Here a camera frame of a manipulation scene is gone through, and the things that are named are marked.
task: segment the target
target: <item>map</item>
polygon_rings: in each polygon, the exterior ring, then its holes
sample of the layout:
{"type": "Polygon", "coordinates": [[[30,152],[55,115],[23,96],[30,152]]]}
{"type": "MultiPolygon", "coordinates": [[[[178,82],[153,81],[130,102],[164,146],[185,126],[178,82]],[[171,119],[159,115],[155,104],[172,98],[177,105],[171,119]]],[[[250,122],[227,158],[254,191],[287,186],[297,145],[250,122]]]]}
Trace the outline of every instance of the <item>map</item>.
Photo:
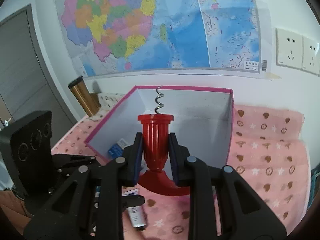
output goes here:
{"type": "Polygon", "coordinates": [[[84,77],[267,69],[255,0],[56,0],[56,8],[74,68],[84,77]]]}

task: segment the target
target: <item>barcode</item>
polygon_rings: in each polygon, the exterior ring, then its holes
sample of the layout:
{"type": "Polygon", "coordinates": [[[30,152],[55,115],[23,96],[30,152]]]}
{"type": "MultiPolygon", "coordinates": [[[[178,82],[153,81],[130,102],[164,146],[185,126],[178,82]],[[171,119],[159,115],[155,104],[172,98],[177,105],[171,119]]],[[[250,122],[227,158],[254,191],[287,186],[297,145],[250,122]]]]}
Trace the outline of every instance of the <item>barcode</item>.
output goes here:
{"type": "Polygon", "coordinates": [[[267,61],[266,60],[262,60],[262,71],[267,72],[267,61]]]}

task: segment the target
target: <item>small blue package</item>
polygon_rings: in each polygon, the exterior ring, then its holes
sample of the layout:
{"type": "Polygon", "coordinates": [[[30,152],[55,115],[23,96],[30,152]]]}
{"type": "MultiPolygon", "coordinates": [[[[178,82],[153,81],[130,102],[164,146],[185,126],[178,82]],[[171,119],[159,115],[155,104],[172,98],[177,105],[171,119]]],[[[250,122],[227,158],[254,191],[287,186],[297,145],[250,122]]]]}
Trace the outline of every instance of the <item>small blue package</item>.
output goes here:
{"type": "Polygon", "coordinates": [[[129,144],[124,140],[120,139],[116,144],[114,144],[109,150],[108,154],[112,159],[122,156],[123,150],[129,144]]]}

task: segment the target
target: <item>red plastic base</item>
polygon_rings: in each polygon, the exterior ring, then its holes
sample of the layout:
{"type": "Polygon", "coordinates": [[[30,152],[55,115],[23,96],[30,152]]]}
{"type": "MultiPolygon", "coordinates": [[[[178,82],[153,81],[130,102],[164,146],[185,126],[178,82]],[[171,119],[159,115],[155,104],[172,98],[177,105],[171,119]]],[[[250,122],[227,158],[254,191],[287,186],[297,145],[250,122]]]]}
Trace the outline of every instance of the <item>red plastic base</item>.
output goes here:
{"type": "Polygon", "coordinates": [[[190,194],[190,187],[177,187],[175,183],[168,178],[165,171],[154,172],[148,170],[140,176],[138,183],[145,189],[160,195],[184,196],[190,194]]]}

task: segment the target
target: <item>metal spiral screw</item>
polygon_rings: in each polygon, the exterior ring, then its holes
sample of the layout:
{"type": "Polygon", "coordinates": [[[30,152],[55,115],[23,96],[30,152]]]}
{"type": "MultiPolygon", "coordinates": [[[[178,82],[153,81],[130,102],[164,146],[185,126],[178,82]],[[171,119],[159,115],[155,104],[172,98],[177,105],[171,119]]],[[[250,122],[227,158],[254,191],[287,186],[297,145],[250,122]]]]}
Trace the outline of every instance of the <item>metal spiral screw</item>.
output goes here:
{"type": "Polygon", "coordinates": [[[162,108],[162,107],[164,107],[164,104],[162,104],[162,103],[160,103],[158,100],[160,99],[160,98],[163,98],[164,97],[164,94],[162,94],[161,92],[159,92],[158,91],[158,89],[160,89],[161,87],[157,87],[156,88],[156,92],[157,92],[157,94],[159,95],[159,96],[157,96],[156,97],[156,103],[159,105],[159,106],[157,106],[156,108],[155,108],[155,112],[156,112],[156,114],[160,114],[160,113],[158,113],[158,110],[160,109],[160,108],[162,108]]]}

